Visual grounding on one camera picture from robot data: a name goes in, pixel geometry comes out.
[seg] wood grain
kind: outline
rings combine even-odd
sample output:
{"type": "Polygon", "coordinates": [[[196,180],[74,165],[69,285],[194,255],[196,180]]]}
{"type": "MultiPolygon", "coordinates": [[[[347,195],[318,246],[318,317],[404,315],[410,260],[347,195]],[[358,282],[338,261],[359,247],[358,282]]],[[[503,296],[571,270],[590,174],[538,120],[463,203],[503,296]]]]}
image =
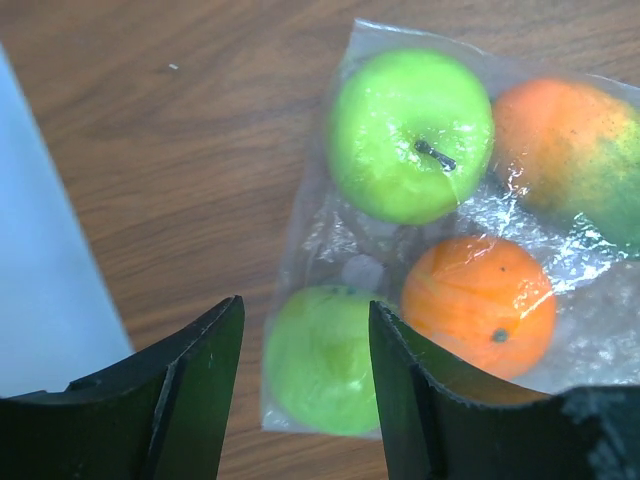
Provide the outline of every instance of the wood grain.
{"type": "Polygon", "coordinates": [[[261,322],[356,16],[640,84],[638,0],[0,0],[0,38],[136,347],[245,298],[223,479],[386,478],[380,442],[259,426],[261,322]]]}

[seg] plastic bag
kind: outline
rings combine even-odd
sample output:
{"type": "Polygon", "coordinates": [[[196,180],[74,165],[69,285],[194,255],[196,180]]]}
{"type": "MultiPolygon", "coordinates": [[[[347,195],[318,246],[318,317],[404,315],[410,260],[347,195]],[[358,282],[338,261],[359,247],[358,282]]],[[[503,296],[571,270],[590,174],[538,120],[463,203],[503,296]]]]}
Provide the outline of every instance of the plastic bag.
{"type": "Polygon", "coordinates": [[[640,383],[638,106],[635,87],[356,20],[265,324],[263,428],[379,436],[373,298],[525,387],[640,383]]]}

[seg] green fruit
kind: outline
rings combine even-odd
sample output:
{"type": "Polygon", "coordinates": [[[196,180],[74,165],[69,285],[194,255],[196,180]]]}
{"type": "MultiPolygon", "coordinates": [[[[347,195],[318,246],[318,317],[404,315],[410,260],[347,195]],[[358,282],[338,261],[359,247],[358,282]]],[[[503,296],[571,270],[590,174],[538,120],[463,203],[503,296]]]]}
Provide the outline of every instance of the green fruit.
{"type": "Polygon", "coordinates": [[[329,170],[366,214],[425,224],[473,194],[493,135],[489,96],[473,72],[437,51],[392,50],[338,94],[327,124],[329,170]]]}
{"type": "Polygon", "coordinates": [[[375,295],[343,286],[295,293],[279,312],[266,348],[275,400],[299,423],[334,435],[378,426],[369,352],[375,295]]]}

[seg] white surface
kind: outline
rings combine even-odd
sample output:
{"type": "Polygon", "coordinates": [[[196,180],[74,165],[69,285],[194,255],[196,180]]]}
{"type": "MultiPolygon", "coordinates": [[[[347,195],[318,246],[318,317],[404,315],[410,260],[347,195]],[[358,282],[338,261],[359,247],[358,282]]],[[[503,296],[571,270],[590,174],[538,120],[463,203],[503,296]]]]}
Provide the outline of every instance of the white surface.
{"type": "Polygon", "coordinates": [[[0,46],[0,396],[61,391],[131,353],[0,46]]]}

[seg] orange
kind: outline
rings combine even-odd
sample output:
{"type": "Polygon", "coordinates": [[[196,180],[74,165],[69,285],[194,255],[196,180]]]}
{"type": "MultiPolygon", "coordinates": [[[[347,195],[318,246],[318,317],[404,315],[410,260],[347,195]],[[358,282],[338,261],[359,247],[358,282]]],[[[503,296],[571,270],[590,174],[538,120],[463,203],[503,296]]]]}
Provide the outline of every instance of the orange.
{"type": "Polygon", "coordinates": [[[542,267],[513,242],[445,240],[411,269],[404,319],[421,335],[509,380],[534,366],[553,335],[556,298],[542,267]]]}

